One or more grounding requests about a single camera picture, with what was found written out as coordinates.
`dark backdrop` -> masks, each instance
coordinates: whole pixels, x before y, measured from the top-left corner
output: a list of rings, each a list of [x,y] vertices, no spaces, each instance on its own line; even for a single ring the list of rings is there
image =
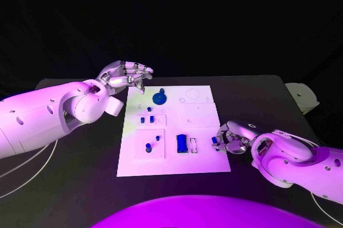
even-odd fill
[[[115,60],[156,77],[277,74],[322,104],[307,114],[343,147],[343,8],[335,0],[0,0],[0,98],[43,78],[94,78]]]

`table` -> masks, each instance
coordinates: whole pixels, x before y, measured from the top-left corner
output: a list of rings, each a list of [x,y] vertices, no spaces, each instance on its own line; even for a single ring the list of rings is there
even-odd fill
[[[38,89],[71,81],[82,80],[45,79]],[[153,78],[144,85],[211,85],[222,124],[232,119],[247,120],[267,132],[280,129],[319,142],[275,75]],[[126,102],[127,89],[115,97]],[[118,117],[104,113],[97,122],[79,127],[59,140],[51,162],[38,177],[0,199],[3,227],[90,227],[137,203],[188,194],[238,197],[273,205],[324,225],[335,224],[303,187],[293,185],[284,189],[267,181],[251,165],[249,152],[228,154],[231,172],[117,177],[124,112],[126,106]],[[30,163],[0,179],[0,194],[28,181],[51,151],[52,145]],[[0,172],[35,153],[4,158]],[[342,219],[343,206],[322,198],[317,200],[330,215]]]

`robotic hand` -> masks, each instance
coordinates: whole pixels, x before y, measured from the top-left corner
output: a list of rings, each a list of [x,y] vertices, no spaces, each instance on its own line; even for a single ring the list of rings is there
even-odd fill
[[[221,126],[212,140],[213,149],[234,154],[242,154],[251,147],[252,166],[277,186],[288,188],[296,183],[317,196],[343,204],[343,150],[319,147],[280,130],[264,133],[255,125],[237,120]]]
[[[35,150],[66,136],[102,113],[118,116],[123,102],[111,97],[126,86],[144,94],[143,79],[153,70],[115,61],[97,79],[72,82],[16,95],[0,101],[0,159]]]

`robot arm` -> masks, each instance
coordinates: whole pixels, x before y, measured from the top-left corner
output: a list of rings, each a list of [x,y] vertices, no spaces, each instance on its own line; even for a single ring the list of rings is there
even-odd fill
[[[111,63],[95,80],[72,82],[0,101],[0,159],[35,150],[66,136],[75,128],[117,116],[123,102],[111,95],[126,86],[144,93],[143,79],[153,70],[133,62]]]
[[[216,150],[234,154],[242,154],[251,147],[252,166],[277,186],[288,188],[296,183],[317,196],[343,204],[343,150],[319,147],[280,130],[264,133],[252,124],[235,120],[219,128],[212,140]]]

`purple light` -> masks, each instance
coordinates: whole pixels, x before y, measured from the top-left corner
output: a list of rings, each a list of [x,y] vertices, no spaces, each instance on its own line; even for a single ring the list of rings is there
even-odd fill
[[[231,197],[188,195],[143,202],[117,212],[92,227],[319,228],[322,226],[264,204]]]

